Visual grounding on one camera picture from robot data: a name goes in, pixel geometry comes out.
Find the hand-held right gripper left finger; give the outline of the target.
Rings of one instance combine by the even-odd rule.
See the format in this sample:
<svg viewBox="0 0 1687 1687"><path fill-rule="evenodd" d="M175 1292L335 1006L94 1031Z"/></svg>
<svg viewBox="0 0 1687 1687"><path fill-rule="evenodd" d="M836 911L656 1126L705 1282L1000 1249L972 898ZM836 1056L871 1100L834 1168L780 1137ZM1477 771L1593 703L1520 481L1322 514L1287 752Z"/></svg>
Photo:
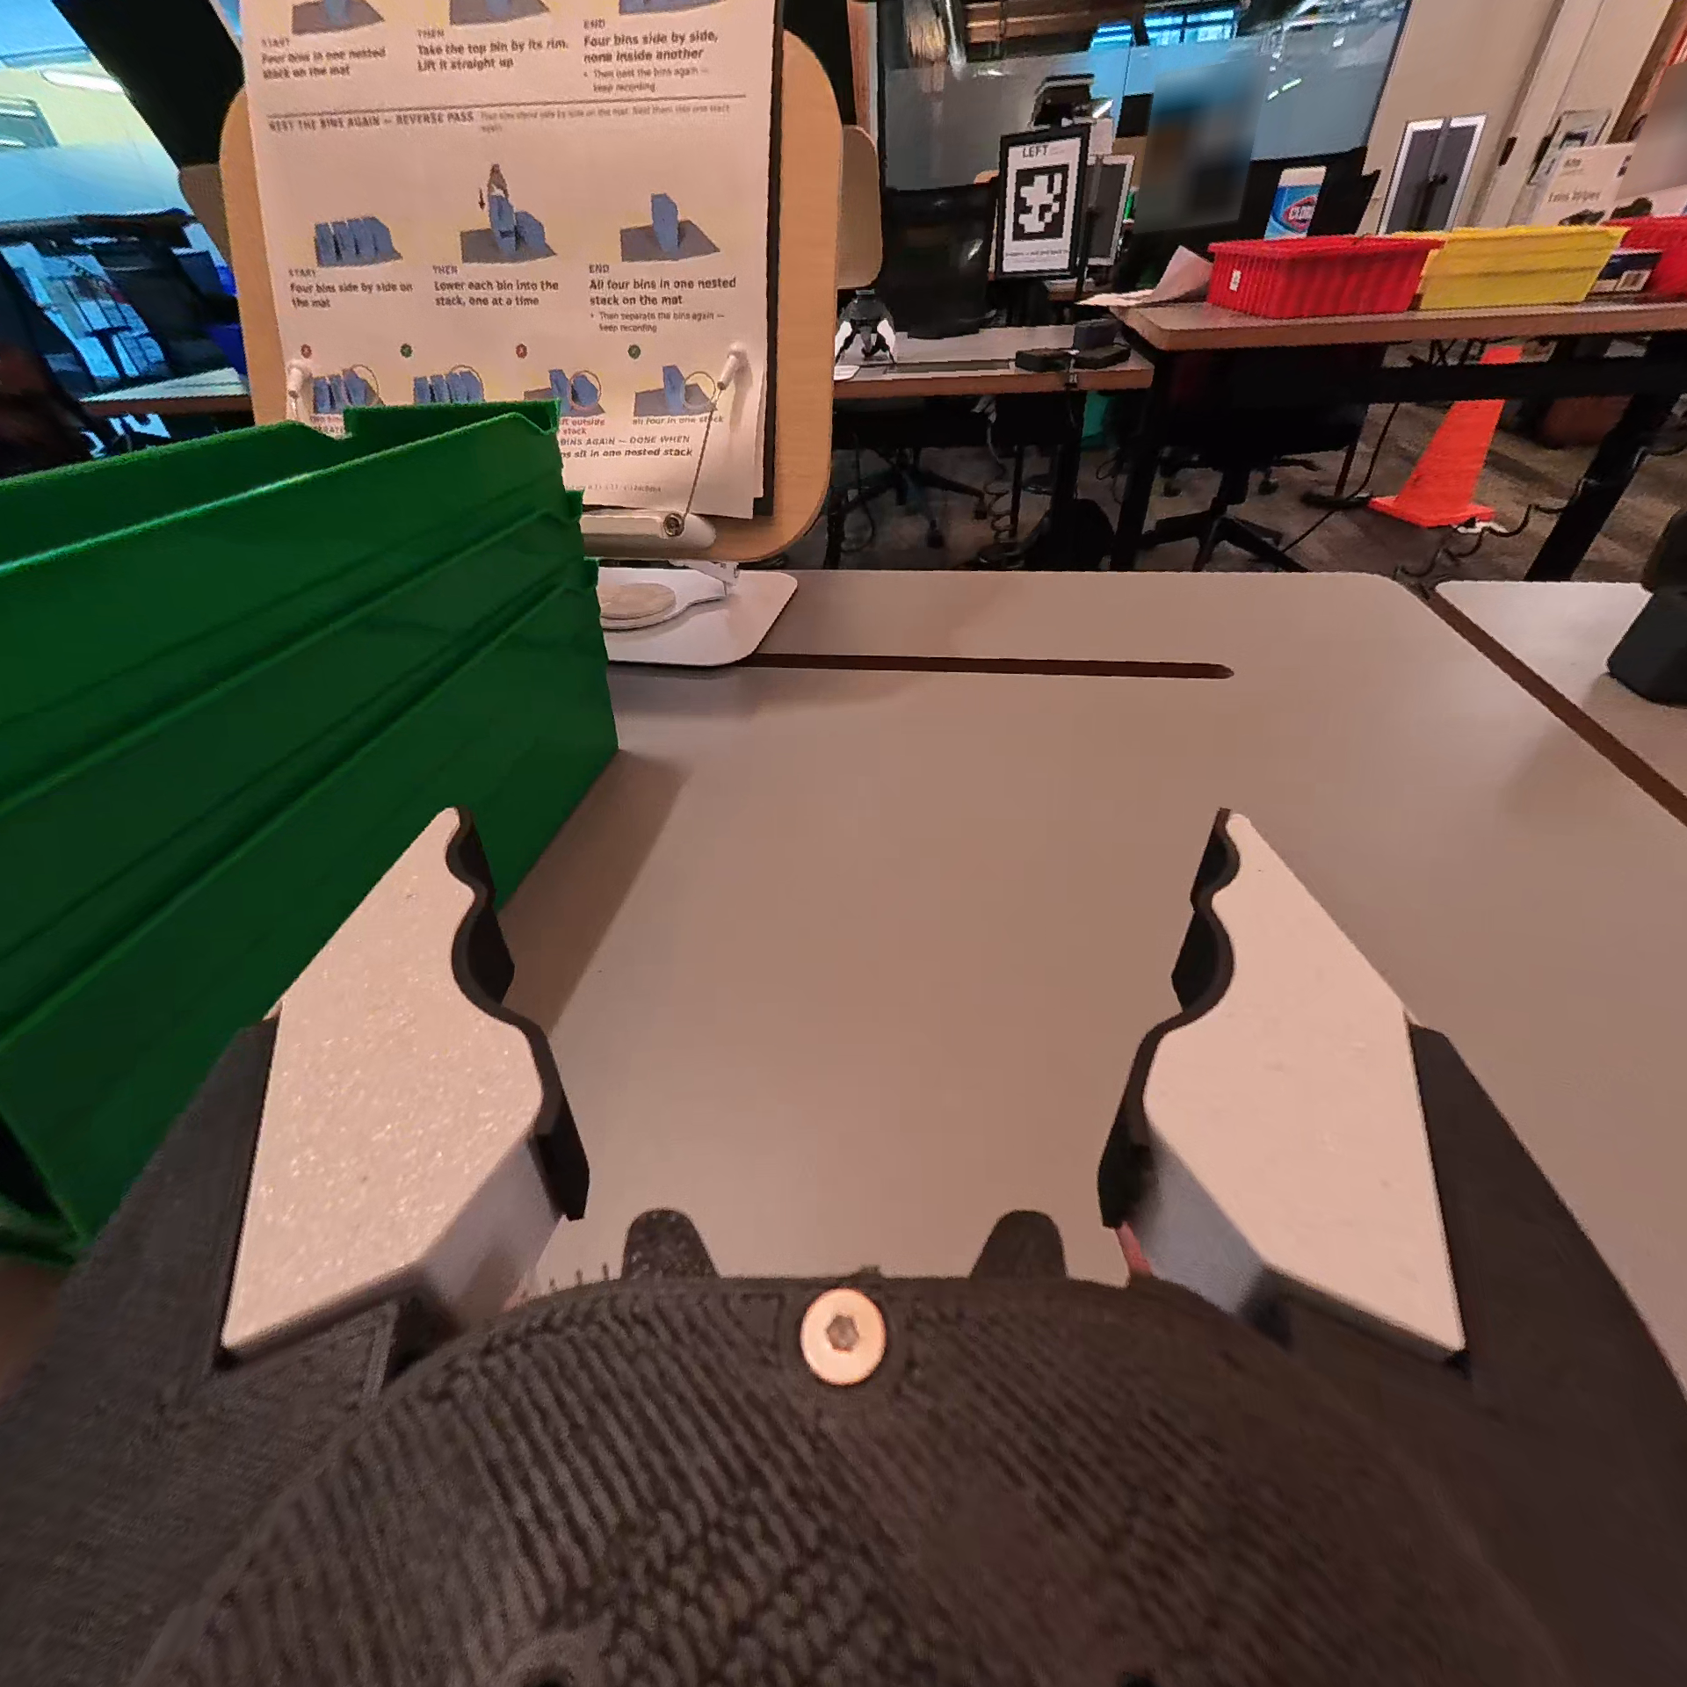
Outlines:
<svg viewBox="0 0 1687 1687"><path fill-rule="evenodd" d="M473 814L445 807L268 1018L230 1357L381 1302L461 1333L528 1295L544 1247L584 1216L588 1160L512 985L493 866Z"/></svg>

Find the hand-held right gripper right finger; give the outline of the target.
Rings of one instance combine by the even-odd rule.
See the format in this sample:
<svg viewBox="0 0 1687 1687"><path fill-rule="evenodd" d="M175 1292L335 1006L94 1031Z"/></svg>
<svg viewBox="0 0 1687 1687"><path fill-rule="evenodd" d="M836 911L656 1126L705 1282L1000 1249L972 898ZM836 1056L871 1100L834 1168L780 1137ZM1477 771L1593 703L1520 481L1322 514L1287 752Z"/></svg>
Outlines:
<svg viewBox="0 0 1687 1687"><path fill-rule="evenodd" d="M1466 1344L1421 1085L1425 1027L1240 812L1216 814L1098 1164L1153 1276L1446 1361Z"/></svg>

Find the grey side table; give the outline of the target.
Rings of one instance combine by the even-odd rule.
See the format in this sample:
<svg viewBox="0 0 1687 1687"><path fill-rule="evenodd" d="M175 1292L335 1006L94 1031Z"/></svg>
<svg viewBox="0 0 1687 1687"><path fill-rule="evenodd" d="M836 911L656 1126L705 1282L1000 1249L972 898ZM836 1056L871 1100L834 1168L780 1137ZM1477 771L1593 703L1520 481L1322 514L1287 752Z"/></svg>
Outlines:
<svg viewBox="0 0 1687 1687"><path fill-rule="evenodd" d="M1636 583L1464 580L1441 587L1430 606L1560 725L1683 817L1683 706L1646 701L1608 673L1611 651L1651 600Z"/></svg>

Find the white stand base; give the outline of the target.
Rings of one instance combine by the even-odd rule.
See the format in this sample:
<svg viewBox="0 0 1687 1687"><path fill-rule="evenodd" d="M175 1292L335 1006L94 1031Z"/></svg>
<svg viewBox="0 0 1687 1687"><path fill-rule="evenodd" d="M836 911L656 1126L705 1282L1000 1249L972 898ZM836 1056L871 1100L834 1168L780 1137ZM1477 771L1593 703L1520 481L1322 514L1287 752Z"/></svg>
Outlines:
<svg viewBox="0 0 1687 1687"><path fill-rule="evenodd" d="M795 596L786 573L738 563L602 563L596 599L610 663L722 669L749 659Z"/></svg>

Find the black charging dock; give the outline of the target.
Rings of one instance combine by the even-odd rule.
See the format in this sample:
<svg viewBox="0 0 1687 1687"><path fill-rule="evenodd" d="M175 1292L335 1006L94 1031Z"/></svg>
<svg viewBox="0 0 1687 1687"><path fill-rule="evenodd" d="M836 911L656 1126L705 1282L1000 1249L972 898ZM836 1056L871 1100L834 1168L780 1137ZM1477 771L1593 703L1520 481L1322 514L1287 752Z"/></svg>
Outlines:
<svg viewBox="0 0 1687 1687"><path fill-rule="evenodd" d="M1638 583L1645 599L1613 645L1608 675L1646 703L1685 707L1685 511L1660 530Z"/></svg>

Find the white stand ledge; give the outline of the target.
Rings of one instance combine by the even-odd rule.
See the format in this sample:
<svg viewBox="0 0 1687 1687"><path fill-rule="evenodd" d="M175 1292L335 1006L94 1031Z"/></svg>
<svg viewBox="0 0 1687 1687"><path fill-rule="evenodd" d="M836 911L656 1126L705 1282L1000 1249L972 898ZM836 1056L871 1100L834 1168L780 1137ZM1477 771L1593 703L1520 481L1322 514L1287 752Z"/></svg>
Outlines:
<svg viewBox="0 0 1687 1687"><path fill-rule="evenodd" d="M713 523L695 513L583 511L581 533L587 549L602 557L705 553L718 542Z"/></svg>

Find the orange floor cone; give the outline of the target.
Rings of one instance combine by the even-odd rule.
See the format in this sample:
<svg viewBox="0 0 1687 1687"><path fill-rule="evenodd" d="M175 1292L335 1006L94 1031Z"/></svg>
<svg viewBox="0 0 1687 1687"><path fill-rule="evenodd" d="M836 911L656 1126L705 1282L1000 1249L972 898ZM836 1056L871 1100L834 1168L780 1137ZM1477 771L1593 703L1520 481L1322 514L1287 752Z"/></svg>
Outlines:
<svg viewBox="0 0 1687 1687"><path fill-rule="evenodd" d="M1453 530L1492 517L1477 501L1485 464L1504 413L1502 398L1451 405L1399 492L1373 497L1366 511L1421 530Z"/></svg>

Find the wooden top work table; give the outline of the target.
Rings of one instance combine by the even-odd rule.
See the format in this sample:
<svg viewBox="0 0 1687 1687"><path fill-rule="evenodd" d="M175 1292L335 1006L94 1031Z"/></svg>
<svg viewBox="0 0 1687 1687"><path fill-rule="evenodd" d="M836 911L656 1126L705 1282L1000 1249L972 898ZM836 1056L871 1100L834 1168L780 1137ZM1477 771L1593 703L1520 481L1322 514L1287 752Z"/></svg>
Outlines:
<svg viewBox="0 0 1687 1687"><path fill-rule="evenodd" d="M1114 315L1153 371L1141 426L1124 451L1110 549L1117 571L1131 571L1143 546L1177 376L1194 356L1217 357L1209 394L1230 411L1624 398L1622 415L1542 538L1525 577L1531 584L1575 578L1685 394L1682 302L1306 320L1263 320L1204 302L1131 305Z"/></svg>

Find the black desktop device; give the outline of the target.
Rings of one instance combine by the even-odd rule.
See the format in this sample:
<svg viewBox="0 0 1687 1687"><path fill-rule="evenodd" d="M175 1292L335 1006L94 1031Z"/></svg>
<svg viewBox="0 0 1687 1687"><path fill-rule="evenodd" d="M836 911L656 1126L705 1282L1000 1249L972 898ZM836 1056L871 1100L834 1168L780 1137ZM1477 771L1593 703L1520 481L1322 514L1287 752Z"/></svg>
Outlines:
<svg viewBox="0 0 1687 1687"><path fill-rule="evenodd" d="M1133 357L1117 320L1086 320L1071 327L1066 345L1035 345L1014 354L1025 374L1094 374L1126 365Z"/></svg>

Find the wood-edged work table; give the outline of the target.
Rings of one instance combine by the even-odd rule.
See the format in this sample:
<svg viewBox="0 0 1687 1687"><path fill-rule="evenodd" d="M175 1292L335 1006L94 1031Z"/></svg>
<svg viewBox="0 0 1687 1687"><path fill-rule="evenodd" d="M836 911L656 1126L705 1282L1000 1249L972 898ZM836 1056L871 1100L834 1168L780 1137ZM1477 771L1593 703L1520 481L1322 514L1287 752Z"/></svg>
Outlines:
<svg viewBox="0 0 1687 1687"><path fill-rule="evenodd" d="M1027 538L1006 537L1000 569L1069 573L1100 566L1110 555L1112 524L1078 497L1085 410L1093 396L1134 398L1153 385L1153 368L1138 352L1103 371L1033 374L1014 368L1014 354L1035 345L1066 345L1071 327L984 330L947 342L903 339L889 368L834 371L831 448L849 456L852 479L837 483L825 506L823 564L843 564L853 517L873 523L878 501L915 511L934 549L944 542L931 495L971 501L984 521L986 489L930 470L934 451L1000 441L1017 455L1006 470L1009 513L1020 517L1023 448L1053 455L1046 513Z"/></svg>

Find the red plastic basket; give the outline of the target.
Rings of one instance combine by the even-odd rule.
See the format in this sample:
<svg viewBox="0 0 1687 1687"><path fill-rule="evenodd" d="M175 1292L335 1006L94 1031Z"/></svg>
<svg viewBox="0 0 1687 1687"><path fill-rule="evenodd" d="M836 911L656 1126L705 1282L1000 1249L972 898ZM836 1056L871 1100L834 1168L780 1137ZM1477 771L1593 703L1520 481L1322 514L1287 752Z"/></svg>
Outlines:
<svg viewBox="0 0 1687 1687"><path fill-rule="evenodd" d="M1401 314L1442 246L1441 236L1221 241L1208 302L1269 321Z"/></svg>
<svg viewBox="0 0 1687 1687"><path fill-rule="evenodd" d="M1685 300L1685 215L1673 217L1620 217L1613 226L1622 229L1617 257L1628 259L1635 253L1652 253L1651 278L1635 291L1657 302Z"/></svg>

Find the yellow box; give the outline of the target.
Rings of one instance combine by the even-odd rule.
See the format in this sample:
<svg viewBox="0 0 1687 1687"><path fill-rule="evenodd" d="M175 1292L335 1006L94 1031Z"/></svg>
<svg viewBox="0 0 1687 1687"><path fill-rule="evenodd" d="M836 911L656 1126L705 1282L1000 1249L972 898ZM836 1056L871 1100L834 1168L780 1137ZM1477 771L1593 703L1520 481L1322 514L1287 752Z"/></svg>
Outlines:
<svg viewBox="0 0 1687 1687"><path fill-rule="evenodd" d="M1583 304L1627 233L1606 224L1449 231L1423 269L1417 310Z"/></svg>

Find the dark computer monitor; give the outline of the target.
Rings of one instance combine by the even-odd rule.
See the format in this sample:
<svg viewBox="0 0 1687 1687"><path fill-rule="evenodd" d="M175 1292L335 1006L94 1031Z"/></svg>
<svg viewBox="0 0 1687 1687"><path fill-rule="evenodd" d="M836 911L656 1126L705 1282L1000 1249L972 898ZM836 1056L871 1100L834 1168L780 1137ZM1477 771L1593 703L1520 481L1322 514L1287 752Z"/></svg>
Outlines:
<svg viewBox="0 0 1687 1687"><path fill-rule="evenodd" d="M999 185L880 191L876 291L899 339L955 339L990 320Z"/></svg>

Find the white framed panel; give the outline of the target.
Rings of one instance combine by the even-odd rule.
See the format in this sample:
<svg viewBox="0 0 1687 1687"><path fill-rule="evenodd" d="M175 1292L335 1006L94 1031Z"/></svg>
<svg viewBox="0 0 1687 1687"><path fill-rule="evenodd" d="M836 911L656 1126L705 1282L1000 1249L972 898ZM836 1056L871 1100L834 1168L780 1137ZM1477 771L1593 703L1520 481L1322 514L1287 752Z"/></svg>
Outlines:
<svg viewBox="0 0 1687 1687"><path fill-rule="evenodd" d="M1416 118L1403 127L1377 217L1380 236L1455 227L1485 127L1485 114Z"/></svg>

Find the black and white tag sign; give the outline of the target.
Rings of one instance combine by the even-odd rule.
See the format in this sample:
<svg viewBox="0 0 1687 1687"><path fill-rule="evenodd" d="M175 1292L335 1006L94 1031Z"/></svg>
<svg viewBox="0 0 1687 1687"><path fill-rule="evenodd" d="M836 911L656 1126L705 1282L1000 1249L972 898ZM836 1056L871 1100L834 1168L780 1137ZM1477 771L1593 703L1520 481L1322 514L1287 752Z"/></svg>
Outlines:
<svg viewBox="0 0 1687 1687"><path fill-rule="evenodd" d="M1002 281L1059 281L1082 259L1090 124L1002 134L994 274Z"/></svg>

